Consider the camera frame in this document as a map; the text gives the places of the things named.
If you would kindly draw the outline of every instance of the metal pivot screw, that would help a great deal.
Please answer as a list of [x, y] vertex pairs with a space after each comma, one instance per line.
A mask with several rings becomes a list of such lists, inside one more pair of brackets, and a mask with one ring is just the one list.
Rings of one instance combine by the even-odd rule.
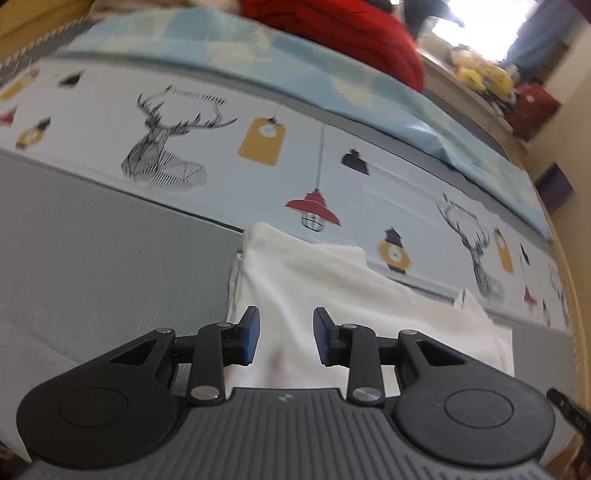
[[191, 389], [191, 396], [197, 400], [210, 401], [219, 398], [220, 391], [211, 385], [199, 385]]
[[353, 397], [363, 403], [371, 403], [382, 398], [382, 394], [374, 387], [359, 387], [353, 390]]

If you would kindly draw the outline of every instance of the bed sheet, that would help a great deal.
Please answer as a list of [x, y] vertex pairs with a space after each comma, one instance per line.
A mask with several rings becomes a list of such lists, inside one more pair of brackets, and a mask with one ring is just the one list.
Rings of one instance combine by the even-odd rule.
[[189, 8], [108, 19], [63, 53], [115, 54], [220, 72], [371, 125], [450, 164], [551, 239], [526, 172], [423, 95], [329, 48], [241, 17]]

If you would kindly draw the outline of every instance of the red fabric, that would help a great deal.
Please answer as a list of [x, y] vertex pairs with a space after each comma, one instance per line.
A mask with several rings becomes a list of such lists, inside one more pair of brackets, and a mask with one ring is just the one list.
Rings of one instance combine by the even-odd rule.
[[332, 48], [423, 91], [423, 62], [404, 26], [363, 0], [243, 0], [242, 14]]
[[505, 114], [513, 134], [525, 140], [532, 138], [560, 108], [560, 102], [538, 83], [524, 83], [516, 89], [515, 109]]

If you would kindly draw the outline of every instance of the window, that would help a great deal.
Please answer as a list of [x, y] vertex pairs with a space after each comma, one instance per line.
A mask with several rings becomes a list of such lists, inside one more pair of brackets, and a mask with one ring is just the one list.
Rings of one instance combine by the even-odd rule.
[[455, 47], [468, 45], [494, 61], [506, 57], [519, 27], [537, 6], [535, 0], [450, 0], [448, 5], [466, 27], [438, 20], [433, 33]]

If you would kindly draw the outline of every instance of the white cloth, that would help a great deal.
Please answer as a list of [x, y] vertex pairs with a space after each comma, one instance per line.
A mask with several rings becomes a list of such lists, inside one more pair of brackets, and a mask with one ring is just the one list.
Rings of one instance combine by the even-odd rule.
[[[348, 369], [320, 363], [312, 327], [316, 307], [335, 324], [357, 323], [378, 336], [415, 329], [509, 375], [512, 332], [492, 323], [468, 292], [455, 304], [429, 300], [370, 270], [358, 247], [312, 245], [265, 223], [244, 233], [230, 278], [228, 321], [249, 305], [261, 313], [252, 365], [226, 369], [232, 387], [327, 388], [345, 392]], [[393, 367], [383, 367], [387, 395], [398, 393]]]

